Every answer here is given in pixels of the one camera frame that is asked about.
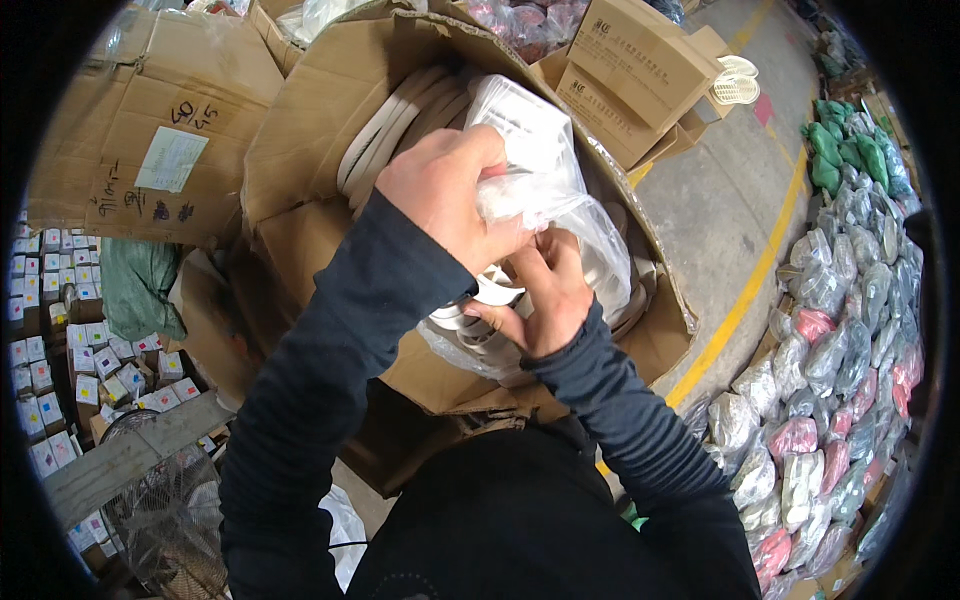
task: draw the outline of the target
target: person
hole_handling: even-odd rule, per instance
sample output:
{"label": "person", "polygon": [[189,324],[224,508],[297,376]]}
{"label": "person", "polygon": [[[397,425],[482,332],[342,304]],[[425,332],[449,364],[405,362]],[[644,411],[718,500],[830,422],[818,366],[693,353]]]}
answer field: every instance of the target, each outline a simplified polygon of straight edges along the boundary
{"label": "person", "polygon": [[317,507],[366,410],[367,380],[436,308],[509,255],[534,312],[471,300],[524,352],[648,516],[639,532],[576,444],[544,427],[456,444],[420,467],[369,542],[347,596],[759,598],[728,482],[611,340],[568,231],[485,225],[480,178],[505,172],[486,126],[440,130],[397,156],[317,290],[252,384],[220,488],[233,598],[340,596]]}

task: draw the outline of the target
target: wooden plank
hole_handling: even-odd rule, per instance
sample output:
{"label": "wooden plank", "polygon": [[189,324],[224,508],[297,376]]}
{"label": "wooden plank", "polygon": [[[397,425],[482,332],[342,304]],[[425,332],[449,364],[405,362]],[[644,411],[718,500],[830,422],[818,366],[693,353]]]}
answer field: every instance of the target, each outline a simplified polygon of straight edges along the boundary
{"label": "wooden plank", "polygon": [[233,419],[216,398],[205,392],[47,477],[43,487],[61,529],[75,526],[151,468]]}

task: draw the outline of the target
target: warehouse floor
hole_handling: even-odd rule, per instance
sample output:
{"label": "warehouse floor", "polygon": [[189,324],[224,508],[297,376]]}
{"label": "warehouse floor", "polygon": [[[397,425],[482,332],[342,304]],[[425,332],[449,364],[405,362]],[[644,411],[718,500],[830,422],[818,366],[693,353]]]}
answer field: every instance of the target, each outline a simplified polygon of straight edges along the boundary
{"label": "warehouse floor", "polygon": [[[688,15],[684,28],[705,25],[757,66],[763,94],[711,126],[695,148],[657,162],[636,185],[700,318],[690,353],[654,386],[680,412],[730,385],[780,297],[774,270],[805,231],[810,184],[799,127],[811,118],[817,91],[813,31],[782,0],[716,0]],[[615,476],[598,468],[616,492]],[[333,480],[372,537],[393,500],[339,461]]]}

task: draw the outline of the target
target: hand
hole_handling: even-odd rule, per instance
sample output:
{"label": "hand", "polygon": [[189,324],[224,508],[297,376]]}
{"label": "hand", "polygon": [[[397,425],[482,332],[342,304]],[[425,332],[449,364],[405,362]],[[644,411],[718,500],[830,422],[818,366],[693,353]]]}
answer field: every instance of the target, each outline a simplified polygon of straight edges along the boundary
{"label": "hand", "polygon": [[510,306],[471,300],[464,313],[480,317],[533,358],[563,349],[573,340],[593,305],[593,290],[584,280],[577,236],[550,228],[508,258],[534,306],[529,319]]}
{"label": "hand", "polygon": [[487,225],[477,214],[477,181],[506,169],[503,137],[494,128],[437,130],[394,158],[376,188],[477,276],[534,234],[519,216]]}

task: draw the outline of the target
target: sleeve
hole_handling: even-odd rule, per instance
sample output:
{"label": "sleeve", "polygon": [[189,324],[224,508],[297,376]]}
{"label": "sleeve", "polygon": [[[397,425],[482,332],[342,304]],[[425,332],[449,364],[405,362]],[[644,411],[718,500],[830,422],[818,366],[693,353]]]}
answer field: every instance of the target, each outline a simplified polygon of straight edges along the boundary
{"label": "sleeve", "polygon": [[639,515],[640,530],[691,591],[759,598],[760,589],[729,483],[680,417],[636,375],[612,341],[595,300],[587,320],[562,350],[526,359],[554,397],[570,407],[600,445]]}
{"label": "sleeve", "polygon": [[247,393],[220,487],[221,547],[234,598],[339,596],[317,508],[367,408],[367,380],[400,337],[476,281],[374,190],[317,291]]}

